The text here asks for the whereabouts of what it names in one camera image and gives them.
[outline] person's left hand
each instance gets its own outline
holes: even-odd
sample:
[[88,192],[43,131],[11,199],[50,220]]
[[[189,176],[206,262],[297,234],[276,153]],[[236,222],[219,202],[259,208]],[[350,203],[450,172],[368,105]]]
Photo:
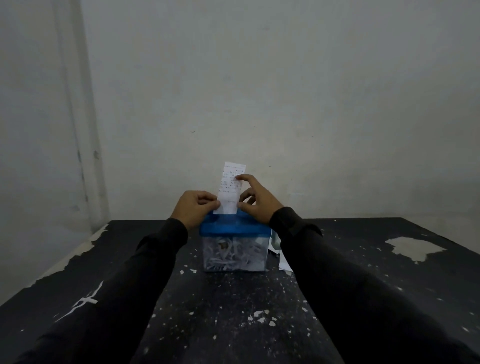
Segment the person's left hand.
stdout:
[[171,218],[180,220],[187,230],[197,227],[206,214],[220,207],[216,196],[207,191],[185,191],[173,209]]

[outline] black long-sleeved shirt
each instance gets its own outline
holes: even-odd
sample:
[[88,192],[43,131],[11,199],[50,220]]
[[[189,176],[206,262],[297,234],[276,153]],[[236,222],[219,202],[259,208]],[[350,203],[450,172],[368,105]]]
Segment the black long-sleeved shirt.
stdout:
[[[480,363],[428,316],[323,242],[290,207],[270,220],[312,310],[346,363]],[[169,218],[87,302],[55,323],[18,363],[128,363],[188,233]]]

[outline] scratched table surface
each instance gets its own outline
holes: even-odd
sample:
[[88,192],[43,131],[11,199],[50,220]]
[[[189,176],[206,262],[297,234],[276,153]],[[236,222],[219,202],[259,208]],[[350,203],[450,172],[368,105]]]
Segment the scratched table surface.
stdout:
[[[327,244],[480,352],[480,255],[402,218],[310,221],[323,230]],[[143,236],[162,224],[111,221],[93,249],[0,307],[0,363],[30,348],[54,317],[96,289]],[[385,243],[398,237],[425,240],[445,250],[415,264]],[[204,273],[201,241],[197,232],[191,233],[132,363],[342,363],[295,275],[279,271],[272,253],[267,268],[261,273]]]

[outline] sleeve cuff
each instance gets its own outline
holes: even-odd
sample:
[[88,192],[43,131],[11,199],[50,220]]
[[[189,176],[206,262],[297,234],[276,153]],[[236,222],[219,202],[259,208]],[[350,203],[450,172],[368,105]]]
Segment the sleeve cuff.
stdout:
[[187,243],[188,231],[176,218],[168,218],[165,224],[156,233],[145,236],[137,246],[137,250],[144,244],[161,245],[167,244],[171,247],[173,254]]
[[322,235],[320,229],[305,222],[291,207],[282,207],[270,219],[269,226],[275,230],[281,240],[293,238],[307,226],[312,226]]

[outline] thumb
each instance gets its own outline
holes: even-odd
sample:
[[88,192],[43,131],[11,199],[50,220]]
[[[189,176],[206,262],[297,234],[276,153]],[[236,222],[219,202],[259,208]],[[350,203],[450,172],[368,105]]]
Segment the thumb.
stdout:
[[246,212],[247,214],[252,215],[252,216],[255,213],[255,209],[257,208],[257,206],[253,206],[253,205],[247,204],[245,202],[238,202],[237,207],[240,210],[242,210],[243,212]]
[[205,210],[205,213],[209,213],[210,211],[216,210],[220,207],[220,201],[210,201],[205,205],[202,205],[202,208]]

